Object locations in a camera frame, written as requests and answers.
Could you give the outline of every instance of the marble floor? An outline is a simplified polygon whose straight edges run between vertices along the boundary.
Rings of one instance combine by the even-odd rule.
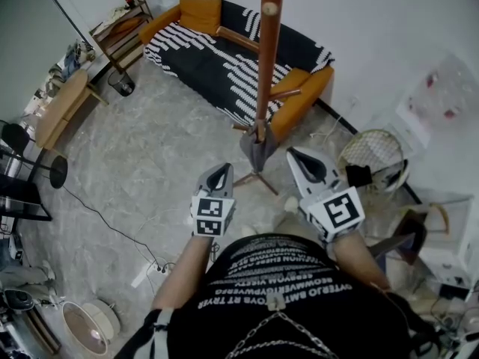
[[[199,94],[141,59],[128,73],[135,91],[122,97],[106,82],[99,83],[110,106],[87,102],[59,142],[68,155],[64,185],[122,232],[147,244],[158,258],[175,261],[186,244],[191,226],[189,204],[198,177],[221,162],[234,166],[235,178],[250,171],[239,146],[241,132]],[[259,182],[236,188],[237,210],[223,248],[241,237],[241,225],[271,230],[271,221],[286,198],[296,193],[285,150],[290,145],[321,147],[335,120],[314,107],[287,142],[268,160],[264,176],[277,188],[273,196]],[[341,125],[325,143],[335,154],[350,138]],[[52,222],[23,221],[19,231],[30,264],[47,259],[56,271],[55,288],[67,300],[82,304],[99,298],[112,305],[121,332],[109,346],[112,358],[141,325],[153,299],[143,280],[131,286],[141,268],[152,260],[140,245],[110,230],[98,214],[86,209],[65,188],[53,189],[38,175],[36,182]],[[161,274],[150,275],[156,290]],[[43,314],[63,344],[63,358],[89,358],[63,325],[61,311]]]

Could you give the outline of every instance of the tripod stand base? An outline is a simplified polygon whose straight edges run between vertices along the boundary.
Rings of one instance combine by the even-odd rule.
[[[50,170],[50,184],[53,188],[60,188],[67,180],[68,175],[68,161],[62,157],[57,156],[53,160],[52,169]]]
[[[244,185],[249,180],[260,180],[274,195],[278,195],[278,192],[276,191],[276,189],[273,188],[272,185],[268,181],[266,181],[260,173],[255,173],[254,171],[244,176],[243,178],[240,178],[239,180],[237,180],[233,184],[233,187],[236,188],[237,186]]]

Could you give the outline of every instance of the clothes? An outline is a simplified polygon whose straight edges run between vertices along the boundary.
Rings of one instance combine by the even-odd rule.
[[[48,279],[47,273],[39,267],[8,266],[0,272],[0,287],[20,287],[27,283],[43,283]]]
[[[283,298],[280,313],[268,309],[268,294]],[[156,324],[159,313],[147,316],[116,358],[158,358],[150,352],[155,329],[167,329],[170,359],[408,358],[410,351],[407,321],[397,305],[298,236],[236,241],[168,326]],[[142,346],[142,355],[135,356]]]

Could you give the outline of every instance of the wooden shelf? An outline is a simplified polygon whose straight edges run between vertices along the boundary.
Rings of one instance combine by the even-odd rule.
[[[101,23],[90,31],[90,35],[93,37],[99,48],[103,51],[105,56],[110,60],[113,67],[117,70],[125,70],[135,60],[139,58],[134,53],[141,46],[141,41],[138,38],[138,30],[146,22],[153,20],[150,8],[146,0],[133,0],[135,7],[127,11],[122,17],[119,17],[110,25],[102,29],[97,34],[94,32],[99,28]],[[127,21],[128,19],[139,18],[139,22],[121,33],[111,34],[111,30],[120,22]],[[128,64],[120,65],[120,62],[127,62]]]
[[[107,37],[105,37],[103,40],[100,41],[101,46],[104,49],[111,48],[116,43],[119,43],[120,41],[122,41],[122,39],[124,39],[126,36],[128,36],[130,33],[132,33],[134,30],[138,29],[141,26],[141,24],[143,24],[144,22],[146,22],[150,18],[145,13],[140,13],[140,14],[134,16],[134,17],[131,17],[131,19],[133,19],[135,17],[140,17],[141,18],[140,22],[137,25],[135,25],[134,27],[131,27],[130,29],[128,29],[126,31],[116,33],[112,36],[109,34]]]

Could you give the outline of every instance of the round fan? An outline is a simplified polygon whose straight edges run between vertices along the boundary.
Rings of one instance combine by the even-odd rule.
[[[372,183],[362,195],[365,209],[383,208],[406,181],[409,166],[398,139],[383,129],[372,129],[355,135],[338,157],[338,167],[369,167]]]
[[[81,307],[66,301],[62,312],[68,331],[92,354],[105,355],[110,340],[120,332],[120,321],[115,313],[98,299]]]

